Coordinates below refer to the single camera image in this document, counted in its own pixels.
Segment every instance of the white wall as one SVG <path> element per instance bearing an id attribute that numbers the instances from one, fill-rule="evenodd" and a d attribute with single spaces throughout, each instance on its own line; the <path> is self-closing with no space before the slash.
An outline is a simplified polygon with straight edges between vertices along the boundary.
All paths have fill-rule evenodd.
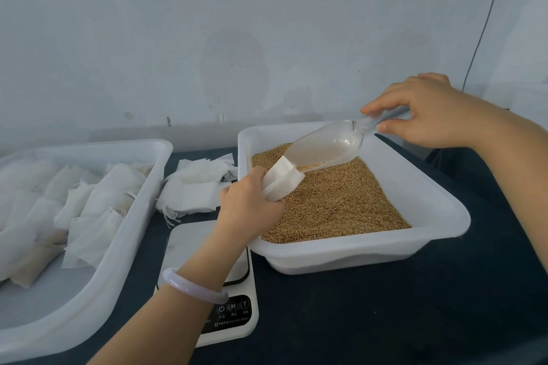
<path id="1" fill-rule="evenodd" d="M 466 92 L 548 128 L 548 0 L 495 0 Z"/>
<path id="2" fill-rule="evenodd" d="M 489 3 L 0 0 L 0 151 L 137 137 L 222 147 L 256 123 L 356 116 L 419 71 L 458 86 Z"/>

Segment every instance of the clear plastic scoop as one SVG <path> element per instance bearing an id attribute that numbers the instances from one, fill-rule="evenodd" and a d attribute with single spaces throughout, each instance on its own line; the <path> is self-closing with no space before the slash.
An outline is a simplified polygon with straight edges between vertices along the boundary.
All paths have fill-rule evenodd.
<path id="1" fill-rule="evenodd" d="M 301 173 L 349 162 L 358 155 L 364 137 L 376 133 L 380 122 L 409 113 L 408 106 L 400 106 L 359 120 L 336 121 L 295 141 L 284 156 Z"/>

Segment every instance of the white bangle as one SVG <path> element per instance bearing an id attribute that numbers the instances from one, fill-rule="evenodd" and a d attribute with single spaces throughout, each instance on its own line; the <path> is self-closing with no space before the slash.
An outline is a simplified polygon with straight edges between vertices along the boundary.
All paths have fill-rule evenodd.
<path id="1" fill-rule="evenodd" d="M 226 292 L 217 293 L 201 285 L 196 285 L 187 279 L 183 279 L 175 272 L 175 269 L 165 269 L 162 272 L 162 277 L 169 285 L 196 299 L 209 301 L 209 303 L 213 304 L 224 304 L 229 299 L 229 295 Z"/>

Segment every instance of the hand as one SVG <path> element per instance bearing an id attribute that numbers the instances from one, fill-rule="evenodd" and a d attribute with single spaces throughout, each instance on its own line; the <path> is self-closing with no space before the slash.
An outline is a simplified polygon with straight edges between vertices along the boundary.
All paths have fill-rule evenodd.
<path id="1" fill-rule="evenodd" d="M 221 211 L 217 225 L 246 246 L 270 229 L 285 209 L 285 201 L 267 202 L 261 180 L 267 170 L 254 167 L 241 181 L 220 192 Z"/>
<path id="2" fill-rule="evenodd" d="M 381 133 L 395 134 L 424 147 L 474 148 L 489 135 L 503 109 L 455 90 L 447 75 L 418 74 L 390 85 L 377 99 L 360 109 L 372 114 L 382 109 L 409 106 L 412 119 L 379 124 Z"/>

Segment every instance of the scale control panel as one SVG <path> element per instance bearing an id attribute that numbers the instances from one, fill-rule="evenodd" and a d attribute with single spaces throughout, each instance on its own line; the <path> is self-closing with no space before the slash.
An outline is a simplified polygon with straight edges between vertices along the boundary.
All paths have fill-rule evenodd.
<path id="1" fill-rule="evenodd" d="M 213 306 L 202 334 L 242 326 L 251 319 L 251 300 L 244 294 L 229 297 L 224 304 Z"/>

